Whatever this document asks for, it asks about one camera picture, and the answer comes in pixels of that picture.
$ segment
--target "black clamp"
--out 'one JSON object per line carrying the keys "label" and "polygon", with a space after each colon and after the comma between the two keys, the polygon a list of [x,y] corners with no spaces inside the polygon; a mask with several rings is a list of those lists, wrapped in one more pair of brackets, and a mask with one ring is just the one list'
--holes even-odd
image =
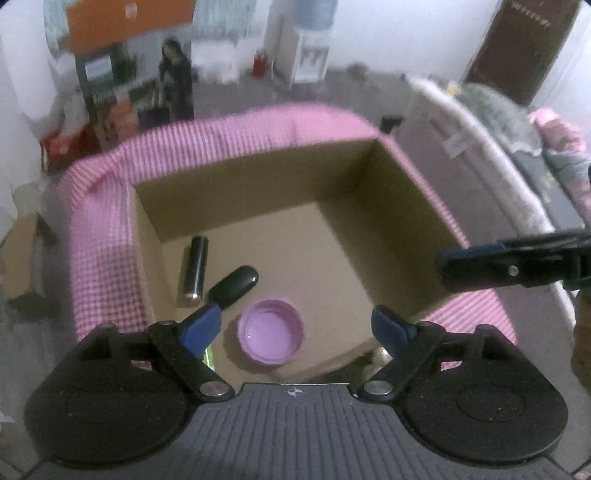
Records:
{"label": "black clamp", "polygon": [[165,321],[141,333],[96,327],[27,402],[25,423],[40,456],[90,468],[136,460],[175,438],[200,404],[232,398],[234,389],[189,349],[196,343],[184,345],[211,332],[217,313],[208,304],[185,325]]}
{"label": "black clamp", "polygon": [[451,292],[560,280],[566,290],[580,290],[591,286],[591,229],[449,250],[439,257],[438,268]]}
{"label": "black clamp", "polygon": [[[410,325],[386,307],[374,336],[393,361],[357,392],[400,412],[409,430],[442,455],[509,465],[550,453],[568,419],[560,393],[497,328],[447,333]],[[461,362],[442,370],[446,362]]]}

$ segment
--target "pink checkered cloth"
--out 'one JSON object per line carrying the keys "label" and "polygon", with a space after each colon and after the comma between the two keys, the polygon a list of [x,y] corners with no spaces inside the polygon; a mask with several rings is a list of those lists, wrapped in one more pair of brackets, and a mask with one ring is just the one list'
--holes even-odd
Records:
{"label": "pink checkered cloth", "polygon": [[[62,180],[60,194],[71,220],[70,281],[78,338],[103,322],[115,323],[121,332],[147,327],[132,247],[132,185],[242,155],[378,137],[467,246],[456,221],[394,139],[380,136],[349,112],[323,105],[284,105],[169,125],[77,162]],[[515,342],[515,331],[492,290],[462,294],[426,320],[466,333],[489,323]]]}

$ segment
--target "door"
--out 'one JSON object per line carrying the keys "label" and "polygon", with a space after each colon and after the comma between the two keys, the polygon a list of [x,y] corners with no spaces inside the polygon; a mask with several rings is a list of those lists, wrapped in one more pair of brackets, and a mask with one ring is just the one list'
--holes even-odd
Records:
{"label": "door", "polygon": [[579,11],[580,0],[504,0],[466,81],[520,105],[540,89]]}

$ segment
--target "black oval object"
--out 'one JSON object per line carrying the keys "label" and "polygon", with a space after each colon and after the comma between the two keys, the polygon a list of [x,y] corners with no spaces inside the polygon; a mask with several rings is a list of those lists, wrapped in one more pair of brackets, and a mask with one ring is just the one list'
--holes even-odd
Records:
{"label": "black oval object", "polygon": [[258,282],[258,272],[250,265],[238,267],[209,290],[208,301],[213,301],[222,310],[240,300]]}
{"label": "black oval object", "polygon": [[[147,334],[132,335],[148,344]],[[44,460],[73,468],[131,463],[182,430],[191,411],[182,386],[133,366],[125,338],[98,326],[27,401],[27,432]]]}

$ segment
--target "black cylindrical battery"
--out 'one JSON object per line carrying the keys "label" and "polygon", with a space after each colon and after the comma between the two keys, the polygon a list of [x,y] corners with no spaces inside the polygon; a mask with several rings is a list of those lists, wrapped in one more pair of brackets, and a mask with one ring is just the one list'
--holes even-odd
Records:
{"label": "black cylindrical battery", "polygon": [[205,263],[207,263],[207,246],[205,236],[196,236],[191,240],[187,273],[184,279],[183,296],[192,303],[199,303],[203,298],[203,282],[205,280]]}

